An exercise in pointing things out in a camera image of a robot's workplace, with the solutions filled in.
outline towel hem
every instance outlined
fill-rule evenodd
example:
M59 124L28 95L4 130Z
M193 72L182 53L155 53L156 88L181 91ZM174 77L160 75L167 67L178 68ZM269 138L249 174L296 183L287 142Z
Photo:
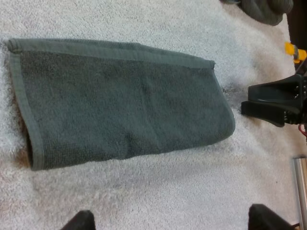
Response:
M40 170L44 168L45 155L43 141L25 92L20 64L20 54L10 53L10 69L18 107L26 124L31 141L33 156L32 160L30 161L31 169Z
M50 39L10 39L8 49L15 54L22 51L42 51L96 58L112 58L121 60L149 61L154 63L172 64L190 68L214 69L215 62L200 57L173 56L152 53L144 50L129 50L123 48L96 47L84 43L59 42Z

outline folded towel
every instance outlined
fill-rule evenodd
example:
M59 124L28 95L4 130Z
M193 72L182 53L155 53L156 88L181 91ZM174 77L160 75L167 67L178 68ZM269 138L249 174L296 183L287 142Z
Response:
M105 41L7 46L33 170L210 145L235 129L213 61Z

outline carpet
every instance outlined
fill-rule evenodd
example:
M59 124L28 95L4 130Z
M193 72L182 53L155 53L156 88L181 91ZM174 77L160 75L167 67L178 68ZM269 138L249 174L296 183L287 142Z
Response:
M294 73L284 53L286 17L260 24L220 1L19 1L0 5L0 37L74 38L141 44L214 60L233 110L234 134L207 147L33 172L24 126L0 53L1 229L60 229L89 209L102 229L247 229L263 203L298 222L293 156L306 151L296 126L243 117L250 85Z

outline black object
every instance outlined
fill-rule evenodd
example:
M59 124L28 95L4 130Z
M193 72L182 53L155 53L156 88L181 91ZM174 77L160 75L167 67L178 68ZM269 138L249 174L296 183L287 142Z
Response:
M294 230L287 221L263 204L253 204L248 213L248 230Z
M241 113L268 121L278 127L285 123L307 122L307 62L296 74L283 80L253 85L248 88L248 101L242 102Z
M96 230L94 215L89 210L80 211L61 230Z

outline gray carpet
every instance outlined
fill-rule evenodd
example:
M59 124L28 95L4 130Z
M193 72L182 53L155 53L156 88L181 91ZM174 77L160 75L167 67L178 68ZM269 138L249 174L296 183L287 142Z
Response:
M218 0L2 1L0 37L139 42L214 60L236 119L230 138L204 148L32 172L24 128L0 54L1 229L60 229L90 209L102 229L247 229L263 203L298 222L291 158L306 152L296 126L239 114L249 85L294 73L287 20L260 24Z

